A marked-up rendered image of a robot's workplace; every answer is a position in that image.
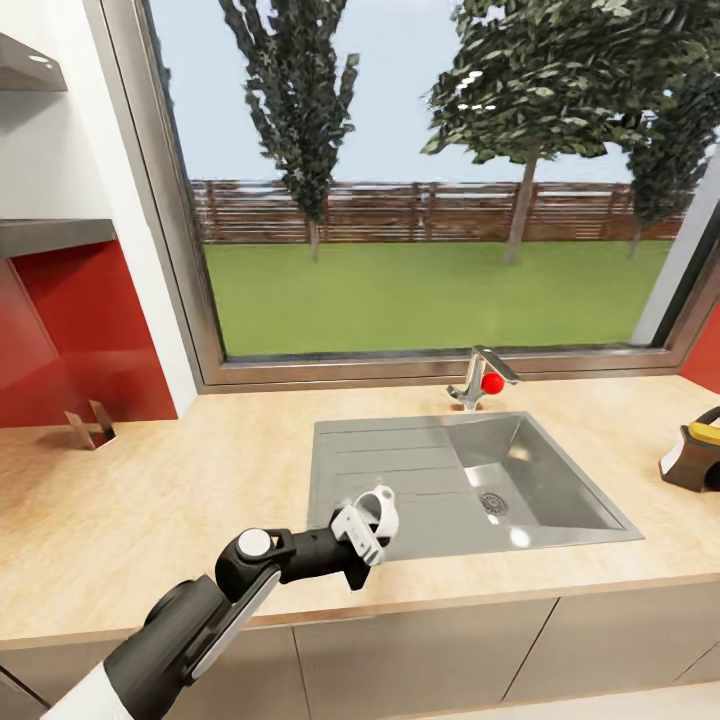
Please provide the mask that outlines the coffee cup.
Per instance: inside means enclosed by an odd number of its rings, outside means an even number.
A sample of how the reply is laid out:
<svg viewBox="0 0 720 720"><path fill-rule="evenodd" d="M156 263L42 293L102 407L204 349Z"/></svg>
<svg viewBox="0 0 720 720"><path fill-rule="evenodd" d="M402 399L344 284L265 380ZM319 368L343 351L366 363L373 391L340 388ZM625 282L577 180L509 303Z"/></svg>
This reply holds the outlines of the coffee cup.
<svg viewBox="0 0 720 720"><path fill-rule="evenodd" d="M367 523L379 525L375 537L391 536L392 540L400 528L400 517L394 503L394 491L379 485L374 491L363 493L352 508L360 511Z"/></svg>

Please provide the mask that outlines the bottle of coffee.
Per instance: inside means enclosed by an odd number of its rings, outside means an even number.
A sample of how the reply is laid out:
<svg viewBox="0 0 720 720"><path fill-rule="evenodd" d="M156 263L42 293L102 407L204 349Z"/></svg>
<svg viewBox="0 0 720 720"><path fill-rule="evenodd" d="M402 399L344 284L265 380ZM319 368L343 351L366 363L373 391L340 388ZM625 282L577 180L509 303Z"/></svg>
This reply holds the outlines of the bottle of coffee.
<svg viewBox="0 0 720 720"><path fill-rule="evenodd" d="M720 428L691 421L681 425L673 451L658 463L661 479L701 492L705 475L720 461Z"/></svg>

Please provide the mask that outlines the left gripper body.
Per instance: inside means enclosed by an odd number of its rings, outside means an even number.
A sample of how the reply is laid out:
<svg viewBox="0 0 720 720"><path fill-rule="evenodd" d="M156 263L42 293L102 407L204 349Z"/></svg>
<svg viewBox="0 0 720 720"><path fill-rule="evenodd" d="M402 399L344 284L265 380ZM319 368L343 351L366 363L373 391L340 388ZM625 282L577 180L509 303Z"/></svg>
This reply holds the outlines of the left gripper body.
<svg viewBox="0 0 720 720"><path fill-rule="evenodd" d="M359 557L350 541L338 541L331 526L309 531L315 544L315 570L312 577L339 571L345 573L353 591L363 588L371 565Z"/></svg>

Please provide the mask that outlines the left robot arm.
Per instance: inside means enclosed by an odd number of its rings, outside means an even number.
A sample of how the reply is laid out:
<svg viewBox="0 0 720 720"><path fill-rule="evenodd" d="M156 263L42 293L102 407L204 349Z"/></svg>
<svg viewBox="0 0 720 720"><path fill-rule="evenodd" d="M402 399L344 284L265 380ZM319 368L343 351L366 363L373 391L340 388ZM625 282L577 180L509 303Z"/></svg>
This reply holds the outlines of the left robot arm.
<svg viewBox="0 0 720 720"><path fill-rule="evenodd" d="M375 537L378 528L351 505L327 529L245 528L219 555L214 580L205 574L175 585L153 605L143 629L39 720L162 720L277 583L343 571L353 591L362 589L391 542Z"/></svg>

